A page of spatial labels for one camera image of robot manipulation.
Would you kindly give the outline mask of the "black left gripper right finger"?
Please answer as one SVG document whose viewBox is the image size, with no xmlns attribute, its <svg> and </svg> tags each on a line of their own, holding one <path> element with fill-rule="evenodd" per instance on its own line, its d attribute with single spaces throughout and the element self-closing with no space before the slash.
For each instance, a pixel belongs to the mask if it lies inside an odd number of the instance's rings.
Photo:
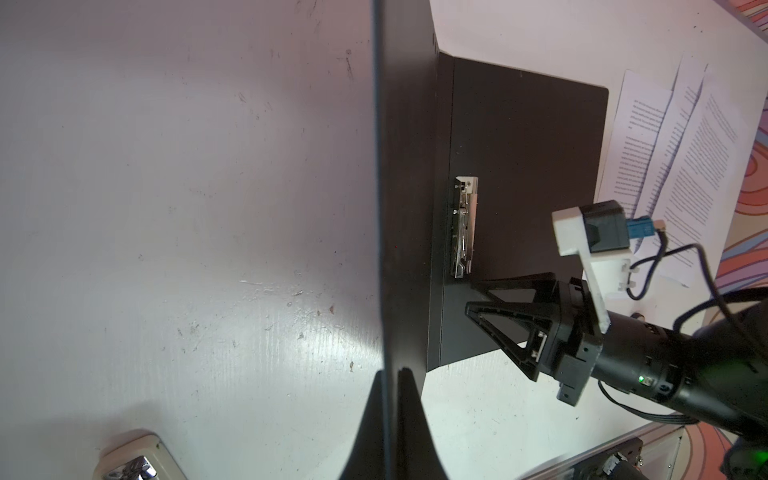
<svg viewBox="0 0 768 480">
<path fill-rule="evenodd" d="M 395 478 L 446 480 L 437 454 L 413 372 L 398 372 Z"/>
</svg>

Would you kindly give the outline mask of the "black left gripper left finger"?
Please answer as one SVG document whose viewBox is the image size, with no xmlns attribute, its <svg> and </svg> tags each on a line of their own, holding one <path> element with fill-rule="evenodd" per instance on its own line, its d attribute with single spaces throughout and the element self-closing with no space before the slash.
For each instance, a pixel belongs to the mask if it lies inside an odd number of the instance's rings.
<svg viewBox="0 0 768 480">
<path fill-rule="evenodd" d="M 340 474 L 341 480 L 385 479 L 385 402 L 384 374 L 374 377 L 350 456 Z"/>
</svg>

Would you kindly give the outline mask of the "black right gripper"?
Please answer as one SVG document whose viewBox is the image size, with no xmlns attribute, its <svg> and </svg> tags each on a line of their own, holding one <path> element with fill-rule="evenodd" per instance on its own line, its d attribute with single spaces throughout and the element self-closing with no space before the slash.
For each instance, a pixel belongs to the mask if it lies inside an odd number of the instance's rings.
<svg viewBox="0 0 768 480">
<path fill-rule="evenodd" d="M 467 303 L 465 315 L 525 377 L 551 377 L 559 384 L 557 399 L 576 405 L 604 340 L 587 282 L 560 281 L 547 272 L 472 288 L 491 301 Z"/>
</svg>

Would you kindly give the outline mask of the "blue folder with black inside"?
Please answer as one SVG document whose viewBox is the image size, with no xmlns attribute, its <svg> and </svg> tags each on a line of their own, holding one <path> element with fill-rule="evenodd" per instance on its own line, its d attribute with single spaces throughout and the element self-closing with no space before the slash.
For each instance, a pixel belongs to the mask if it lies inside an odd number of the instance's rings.
<svg viewBox="0 0 768 480">
<path fill-rule="evenodd" d="M 581 270 L 551 215 L 592 202 L 605 87 L 494 65 L 438 43 L 426 1 L 377 1 L 373 53 L 386 478 L 398 372 L 494 349 L 465 315 L 494 278 Z"/>
</svg>

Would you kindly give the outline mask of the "printed white paper sheet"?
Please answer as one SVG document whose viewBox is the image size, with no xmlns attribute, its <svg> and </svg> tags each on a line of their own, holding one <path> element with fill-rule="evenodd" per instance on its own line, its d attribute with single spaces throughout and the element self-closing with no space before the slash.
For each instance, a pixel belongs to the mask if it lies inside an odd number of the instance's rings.
<svg viewBox="0 0 768 480">
<path fill-rule="evenodd" d="M 755 133 L 719 79 L 707 75 L 653 211 L 665 222 L 669 250 L 698 244 L 716 265 Z"/>
</svg>

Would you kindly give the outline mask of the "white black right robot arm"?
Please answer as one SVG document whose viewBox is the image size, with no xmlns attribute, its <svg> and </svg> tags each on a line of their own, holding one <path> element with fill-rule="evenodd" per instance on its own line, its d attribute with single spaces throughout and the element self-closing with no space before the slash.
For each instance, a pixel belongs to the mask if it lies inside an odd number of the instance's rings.
<svg viewBox="0 0 768 480">
<path fill-rule="evenodd" d="M 465 306 L 477 325 L 530 380 L 559 384 L 574 406 L 590 379 L 750 440 L 767 437 L 767 362 L 748 344 L 767 342 L 767 296 L 727 294 L 749 302 L 738 312 L 745 332 L 721 320 L 692 335 L 610 313 L 606 332 L 586 281 L 551 273 L 474 285 L 481 300 Z"/>
</svg>

